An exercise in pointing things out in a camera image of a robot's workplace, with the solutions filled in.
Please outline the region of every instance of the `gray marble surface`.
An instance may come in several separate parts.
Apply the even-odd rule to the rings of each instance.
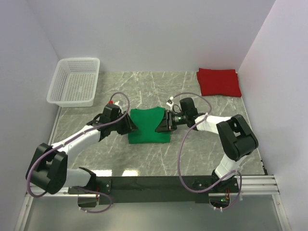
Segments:
[[[131,108],[148,109],[166,107],[170,96],[178,92],[200,93],[195,72],[113,72],[101,73],[92,107],[62,108],[53,142],[61,141],[80,130],[87,122],[103,111],[110,96],[122,91],[129,96]],[[207,112],[204,101],[192,96],[199,112]],[[213,106],[212,115],[232,116],[242,114],[247,119],[242,98],[207,97]],[[177,154],[180,142],[187,131],[178,126],[171,133],[170,143],[129,144],[128,136],[113,132],[101,142],[81,152],[69,167],[86,167],[91,170],[106,170],[113,176],[177,175]],[[183,147],[181,169],[183,175],[209,175],[220,163],[223,149],[218,135],[210,132],[192,131]],[[264,175],[258,150],[248,156],[241,165],[245,175]]]

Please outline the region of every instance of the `green towel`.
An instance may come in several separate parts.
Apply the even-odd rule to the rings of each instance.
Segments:
[[[129,143],[169,143],[170,132],[155,132],[165,114],[165,108],[132,109],[130,118],[138,131],[128,134]]]

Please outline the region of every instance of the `metal frame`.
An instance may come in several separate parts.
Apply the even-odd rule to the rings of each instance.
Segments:
[[[53,125],[50,139],[48,144],[53,143],[54,132],[58,126],[59,116],[62,108],[59,107],[55,123]],[[43,192],[39,187],[32,185],[31,186],[33,193],[40,194]],[[58,193],[51,195],[46,194],[45,197],[96,197],[95,194],[68,194],[68,187],[62,188]],[[223,196],[224,193],[209,193],[209,196]],[[275,177],[273,175],[252,175],[252,176],[243,176],[242,184],[242,193],[241,195],[272,195],[276,211],[282,226],[283,231],[290,231],[290,225],[284,207],[282,205],[280,192],[277,187]],[[26,221],[28,219],[29,211],[31,209],[33,198],[26,192],[23,206],[21,208],[19,218],[17,220],[15,231],[23,231],[25,229]]]

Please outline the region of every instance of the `black metal base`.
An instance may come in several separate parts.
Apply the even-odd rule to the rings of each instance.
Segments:
[[[202,190],[212,185],[217,179],[214,176],[184,176],[185,183],[194,190]],[[142,203],[142,202],[182,202],[195,201],[209,203],[209,193],[237,193],[239,188],[235,178],[223,181],[206,193],[192,193],[186,190],[178,176],[161,177],[97,177],[97,189],[112,197],[114,203]],[[85,194],[84,191],[70,188],[69,194]],[[96,198],[80,197],[80,207],[95,207]],[[107,198],[101,196],[100,205],[109,204]]]

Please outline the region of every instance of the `white wall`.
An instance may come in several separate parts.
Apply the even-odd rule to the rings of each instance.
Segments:
[[[276,0],[239,75],[262,158],[295,231],[308,225],[307,63],[307,0]]]
[[[238,69],[274,0],[28,0],[60,58],[101,70]]]
[[[0,9],[0,230],[10,231],[26,170],[55,119],[46,92],[58,57],[25,0],[1,0]]]

